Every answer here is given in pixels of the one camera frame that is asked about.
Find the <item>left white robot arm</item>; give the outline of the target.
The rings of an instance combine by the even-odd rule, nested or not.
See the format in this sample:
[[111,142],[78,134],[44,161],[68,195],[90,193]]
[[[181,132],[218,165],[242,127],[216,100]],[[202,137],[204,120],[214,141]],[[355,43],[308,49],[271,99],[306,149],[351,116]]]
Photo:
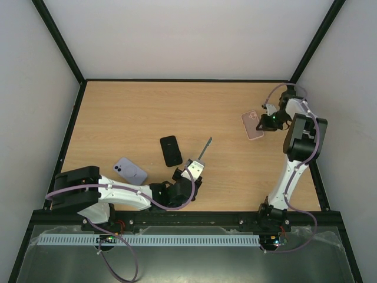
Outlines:
[[176,169],[173,183],[131,185],[100,174],[97,166],[59,173],[54,190],[46,195],[53,210],[77,213],[94,224],[107,223],[111,206],[126,205],[137,210],[180,210],[194,201],[202,184],[204,166],[197,161]]

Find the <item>pink phone case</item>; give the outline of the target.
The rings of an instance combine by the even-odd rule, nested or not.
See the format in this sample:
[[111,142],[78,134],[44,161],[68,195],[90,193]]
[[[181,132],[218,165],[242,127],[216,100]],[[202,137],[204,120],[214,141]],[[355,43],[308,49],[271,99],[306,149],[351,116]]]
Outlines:
[[242,114],[241,119],[249,140],[256,140],[264,136],[264,132],[257,129],[259,118],[254,110]]

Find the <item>dark green phone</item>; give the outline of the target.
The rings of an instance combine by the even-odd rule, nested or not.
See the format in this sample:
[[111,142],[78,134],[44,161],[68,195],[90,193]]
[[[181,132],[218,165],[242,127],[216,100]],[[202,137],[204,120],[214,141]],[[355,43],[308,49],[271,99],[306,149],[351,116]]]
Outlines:
[[199,155],[199,157],[198,157],[199,160],[202,159],[202,157],[203,157],[203,155],[205,154],[207,148],[209,147],[209,145],[211,145],[212,140],[213,140],[213,138],[212,138],[212,137],[209,137],[207,143],[205,144],[204,148],[202,149],[202,151],[201,151],[201,153],[200,153],[200,155]]

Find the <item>black phone case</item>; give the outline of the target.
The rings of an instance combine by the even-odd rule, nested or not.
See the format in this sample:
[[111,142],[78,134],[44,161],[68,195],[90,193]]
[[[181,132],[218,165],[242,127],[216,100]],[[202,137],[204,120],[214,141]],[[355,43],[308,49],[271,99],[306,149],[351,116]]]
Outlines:
[[167,167],[174,167],[182,164],[183,159],[175,136],[162,137],[160,139],[160,145]]

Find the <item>lilac phone case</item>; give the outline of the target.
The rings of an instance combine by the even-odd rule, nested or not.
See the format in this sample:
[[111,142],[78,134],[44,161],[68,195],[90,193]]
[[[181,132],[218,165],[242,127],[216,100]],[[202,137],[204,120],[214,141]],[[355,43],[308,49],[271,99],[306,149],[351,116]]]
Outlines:
[[135,163],[122,157],[113,166],[113,170],[132,185],[140,186],[147,180],[147,173]]

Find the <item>black aluminium frame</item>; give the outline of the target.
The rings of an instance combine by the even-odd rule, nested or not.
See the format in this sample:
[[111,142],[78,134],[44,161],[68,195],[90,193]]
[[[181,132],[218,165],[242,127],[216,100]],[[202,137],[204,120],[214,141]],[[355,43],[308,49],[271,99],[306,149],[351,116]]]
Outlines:
[[253,231],[256,225],[251,219],[256,216],[256,203],[268,184],[277,175],[277,166],[282,154],[277,150],[278,139],[268,139],[255,149],[244,151],[235,141],[240,129],[235,128],[235,108],[223,112],[229,121],[214,120],[204,111],[220,114],[220,96],[227,98],[239,96],[245,100],[256,101],[267,85],[266,80],[228,80],[228,79],[86,79],[80,73],[68,47],[44,1],[32,1],[32,7],[46,26],[62,52],[75,78],[79,83],[78,94],[72,107],[70,120],[59,150],[54,171],[49,176],[48,189],[52,190],[55,174],[81,163],[96,162],[105,165],[109,160],[101,155],[107,152],[114,156],[120,147],[105,139],[98,130],[83,137],[84,121],[95,126],[94,112],[90,105],[97,105],[105,96],[115,98],[125,85],[150,89],[147,98],[141,99],[138,108],[156,104],[158,98],[165,98],[157,105],[154,117],[162,125],[148,126],[148,134],[158,134],[175,130],[193,151],[194,143],[206,134],[214,134],[220,141],[218,154],[211,156],[213,162],[204,187],[204,195],[198,205],[187,212],[167,215],[163,213],[118,211],[117,216],[130,220],[145,218],[151,223],[176,224],[178,218],[188,217],[190,223],[207,224],[210,221],[222,223],[228,228],[242,228]]

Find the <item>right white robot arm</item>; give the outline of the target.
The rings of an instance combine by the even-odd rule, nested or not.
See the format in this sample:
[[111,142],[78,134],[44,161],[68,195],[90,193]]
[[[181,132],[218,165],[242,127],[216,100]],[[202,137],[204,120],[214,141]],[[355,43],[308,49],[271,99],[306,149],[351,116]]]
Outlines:
[[275,188],[258,211],[257,225],[264,231],[288,227],[290,198],[303,172],[319,157],[328,127],[328,121],[314,114],[307,100],[297,96],[293,89],[281,94],[278,106],[265,102],[266,113],[256,126],[257,131],[287,129],[283,143],[285,165]]

